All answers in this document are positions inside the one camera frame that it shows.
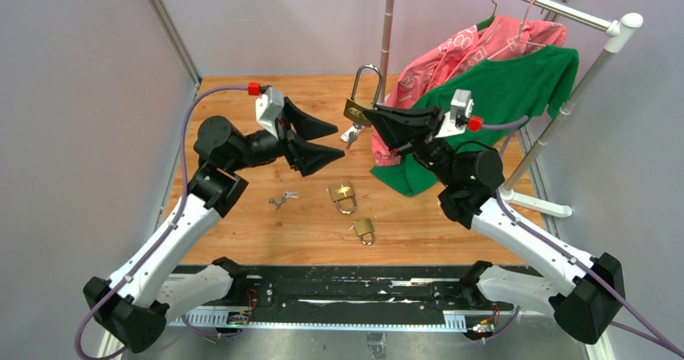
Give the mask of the small brass padlock with key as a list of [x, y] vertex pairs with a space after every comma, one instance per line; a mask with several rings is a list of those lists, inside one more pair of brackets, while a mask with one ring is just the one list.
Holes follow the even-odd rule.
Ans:
[[[366, 71], [370, 70], [376, 74], [377, 85], [374, 95], [371, 99], [365, 100], [358, 97], [359, 85], [361, 83], [361, 75]], [[382, 96], [382, 87], [384, 86], [385, 79], [381, 73], [381, 70], [372, 64], [361, 65], [355, 74], [354, 83], [352, 86], [352, 91], [347, 97], [344, 104], [343, 116], [349, 119], [354, 124], [371, 127], [372, 123], [365, 116], [365, 112], [369, 110], [374, 110], [379, 98]]]

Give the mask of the large brass padlock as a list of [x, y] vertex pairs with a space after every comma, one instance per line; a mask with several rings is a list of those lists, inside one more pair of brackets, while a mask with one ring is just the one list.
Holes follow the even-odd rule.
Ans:
[[357, 220], [353, 223], [353, 230], [363, 245], [373, 245], [376, 241], [375, 229], [370, 218]]

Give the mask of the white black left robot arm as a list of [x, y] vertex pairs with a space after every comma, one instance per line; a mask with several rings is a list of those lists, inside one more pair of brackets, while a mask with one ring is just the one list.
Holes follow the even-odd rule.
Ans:
[[205, 119], [194, 143], [198, 169], [185, 177], [176, 207], [144, 246], [108, 278], [91, 278], [83, 293], [91, 318], [138, 354], [149, 349], [177, 318], [221, 299], [228, 306], [245, 301], [248, 274], [227, 257], [219, 257], [196, 274], [169, 279], [201, 236], [236, 205], [248, 186], [239, 171], [284, 158], [308, 176], [344, 155], [318, 144], [337, 132], [334, 124], [300, 110], [287, 97], [260, 96], [260, 129], [243, 134], [227, 118]]

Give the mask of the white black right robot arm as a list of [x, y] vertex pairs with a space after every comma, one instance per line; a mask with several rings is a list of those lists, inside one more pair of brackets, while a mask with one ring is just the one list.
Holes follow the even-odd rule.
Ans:
[[438, 200], [448, 219], [497, 241], [536, 271], [523, 274], [476, 262], [461, 279], [465, 306], [478, 310], [490, 301], [513, 304], [551, 316], [582, 343], [599, 341], [624, 305], [624, 276], [616, 257], [577, 249], [504, 203], [498, 150], [486, 144], [478, 151], [451, 146], [439, 134], [450, 122], [439, 107], [377, 107], [364, 115], [391, 151], [413, 156], [444, 185]]

